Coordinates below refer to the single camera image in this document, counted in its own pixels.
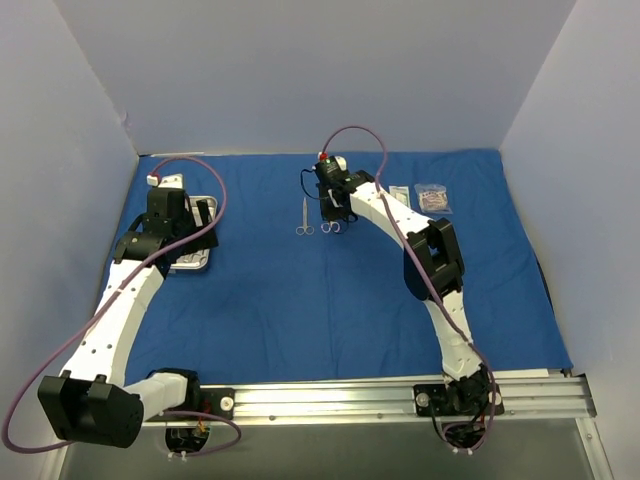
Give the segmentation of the steel surgical scissors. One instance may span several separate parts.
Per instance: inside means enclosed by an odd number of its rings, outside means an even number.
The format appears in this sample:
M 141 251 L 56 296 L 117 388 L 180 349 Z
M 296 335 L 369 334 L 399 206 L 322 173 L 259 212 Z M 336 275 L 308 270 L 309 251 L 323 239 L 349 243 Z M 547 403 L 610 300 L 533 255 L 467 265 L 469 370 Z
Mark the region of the steel surgical scissors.
M 309 222 L 309 209 L 307 197 L 302 200 L 301 207 L 301 224 L 296 227 L 295 232 L 298 236 L 312 235 L 315 229 Z
M 341 232 L 341 225 L 338 221 L 326 221 L 321 224 L 321 231 L 325 234 L 339 234 Z

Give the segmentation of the metal surgical instrument tray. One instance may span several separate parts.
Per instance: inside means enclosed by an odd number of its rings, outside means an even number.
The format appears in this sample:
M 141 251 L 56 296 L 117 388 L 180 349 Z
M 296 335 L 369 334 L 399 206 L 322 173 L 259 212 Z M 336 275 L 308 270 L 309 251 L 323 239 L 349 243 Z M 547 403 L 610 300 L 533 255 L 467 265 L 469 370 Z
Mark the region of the metal surgical instrument tray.
M 197 228 L 204 226 L 200 213 L 200 204 L 207 206 L 207 213 L 205 217 L 208 222 L 212 221 L 217 213 L 218 202 L 213 196 L 192 196 L 190 198 L 190 206 L 192 210 L 192 216 Z M 210 254 L 212 247 L 200 247 L 191 253 L 183 252 L 183 254 L 176 259 L 169 269 L 170 274 L 186 274 L 196 273 L 204 271 L 209 264 Z

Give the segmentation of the white sterile packet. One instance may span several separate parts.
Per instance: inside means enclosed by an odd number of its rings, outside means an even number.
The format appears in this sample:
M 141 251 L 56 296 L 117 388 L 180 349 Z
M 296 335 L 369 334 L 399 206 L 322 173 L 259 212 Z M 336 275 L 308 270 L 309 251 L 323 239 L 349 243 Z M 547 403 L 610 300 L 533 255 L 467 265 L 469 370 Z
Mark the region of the white sterile packet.
M 389 193 L 407 208 L 411 208 L 410 190 L 408 186 L 389 186 Z

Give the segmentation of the suture packets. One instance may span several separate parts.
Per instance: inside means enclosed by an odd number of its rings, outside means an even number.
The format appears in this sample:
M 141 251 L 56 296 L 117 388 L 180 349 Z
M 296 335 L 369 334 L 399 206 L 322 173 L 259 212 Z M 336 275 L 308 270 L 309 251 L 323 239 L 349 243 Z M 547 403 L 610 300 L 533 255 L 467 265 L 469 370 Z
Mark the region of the suture packets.
M 447 188 L 440 184 L 416 184 L 419 208 L 425 214 L 451 214 Z

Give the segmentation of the blue surgical drape cloth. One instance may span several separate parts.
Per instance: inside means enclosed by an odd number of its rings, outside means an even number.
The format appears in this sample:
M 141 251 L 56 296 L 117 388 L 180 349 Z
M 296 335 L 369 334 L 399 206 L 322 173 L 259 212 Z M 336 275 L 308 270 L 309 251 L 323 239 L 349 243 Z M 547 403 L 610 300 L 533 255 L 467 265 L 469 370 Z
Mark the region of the blue surgical drape cloth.
M 497 151 L 360 152 L 346 160 L 387 185 L 447 188 L 466 316 L 493 369 L 571 366 Z M 405 285 L 394 240 L 363 219 L 341 234 L 296 234 L 304 197 L 310 224 L 321 223 L 314 161 L 314 154 L 140 160 L 121 229 L 144 211 L 152 171 L 182 174 L 189 194 L 226 196 L 228 204 L 208 268 L 168 276 L 150 303 L 128 382 L 160 368 L 193 370 L 207 384 L 440 372 L 431 318 Z

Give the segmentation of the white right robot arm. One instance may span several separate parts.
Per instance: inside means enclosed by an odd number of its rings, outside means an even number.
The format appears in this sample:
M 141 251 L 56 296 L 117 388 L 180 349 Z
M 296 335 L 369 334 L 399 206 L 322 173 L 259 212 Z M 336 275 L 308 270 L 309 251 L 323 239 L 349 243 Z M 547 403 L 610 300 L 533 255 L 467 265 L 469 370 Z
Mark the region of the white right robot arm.
M 410 293 L 423 302 L 438 339 L 442 370 L 449 382 L 444 400 L 455 412 L 469 411 L 480 400 L 469 379 L 486 362 L 474 348 L 463 300 L 464 263 L 454 228 L 412 210 L 375 183 L 365 171 L 351 173 L 340 156 L 321 153 L 312 168 L 318 182 L 321 217 L 337 221 L 366 219 L 403 250 L 403 276 Z

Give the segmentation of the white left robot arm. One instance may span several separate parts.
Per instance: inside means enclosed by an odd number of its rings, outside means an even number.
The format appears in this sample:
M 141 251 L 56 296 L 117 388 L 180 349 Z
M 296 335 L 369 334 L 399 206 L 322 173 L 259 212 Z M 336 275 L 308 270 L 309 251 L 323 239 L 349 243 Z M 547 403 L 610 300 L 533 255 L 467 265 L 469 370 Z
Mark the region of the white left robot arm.
M 196 372 L 152 371 L 126 384 L 129 355 L 148 307 L 181 257 L 192 270 L 217 247 L 211 223 L 217 202 L 181 188 L 153 187 L 145 212 L 121 236 L 97 313 L 57 376 L 45 376 L 37 396 L 56 436 L 65 441 L 127 448 L 144 421 L 169 410 L 194 417 L 202 405 Z

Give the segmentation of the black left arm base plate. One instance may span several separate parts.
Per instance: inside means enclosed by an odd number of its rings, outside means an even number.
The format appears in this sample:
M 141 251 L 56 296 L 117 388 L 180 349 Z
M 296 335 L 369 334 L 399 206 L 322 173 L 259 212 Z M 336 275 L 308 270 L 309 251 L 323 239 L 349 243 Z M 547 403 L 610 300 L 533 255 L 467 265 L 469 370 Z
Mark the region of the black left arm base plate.
M 205 414 L 233 420 L 234 409 L 235 390 L 233 388 L 200 388 L 198 391 L 188 391 L 181 404 L 165 409 L 152 420 L 158 421 L 161 416 L 169 416 L 169 412 L 180 420 L 204 420 Z

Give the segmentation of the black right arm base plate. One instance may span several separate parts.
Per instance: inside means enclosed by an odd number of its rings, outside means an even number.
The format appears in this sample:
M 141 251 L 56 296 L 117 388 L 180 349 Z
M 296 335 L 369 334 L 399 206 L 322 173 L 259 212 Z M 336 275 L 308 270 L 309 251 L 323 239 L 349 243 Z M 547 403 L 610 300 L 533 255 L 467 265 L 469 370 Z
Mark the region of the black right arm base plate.
M 489 415 L 493 398 L 490 387 L 464 391 L 453 383 L 415 384 L 412 387 L 416 415 L 419 417 L 475 417 Z

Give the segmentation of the aluminium front rail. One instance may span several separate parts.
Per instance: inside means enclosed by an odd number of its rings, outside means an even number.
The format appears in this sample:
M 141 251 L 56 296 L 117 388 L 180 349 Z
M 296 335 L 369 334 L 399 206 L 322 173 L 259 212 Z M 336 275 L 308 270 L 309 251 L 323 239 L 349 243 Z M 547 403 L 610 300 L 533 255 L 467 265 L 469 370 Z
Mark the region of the aluminium front rail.
M 238 425 L 311 425 L 427 421 L 435 416 L 416 415 L 412 387 L 415 384 L 444 383 L 436 376 L 263 383 L 250 385 L 203 385 L 235 390 L 234 421 Z M 178 391 L 183 381 L 175 374 L 157 380 L 143 380 L 125 387 L 144 405 L 144 420 L 151 422 L 194 422 L 180 420 L 169 412 L 158 421 L 152 418 L 177 406 L 186 395 Z M 501 372 L 499 391 L 493 394 L 495 410 L 482 419 L 543 420 L 591 418 L 596 409 L 583 377 L 529 372 Z M 455 422 L 472 417 L 439 417 Z

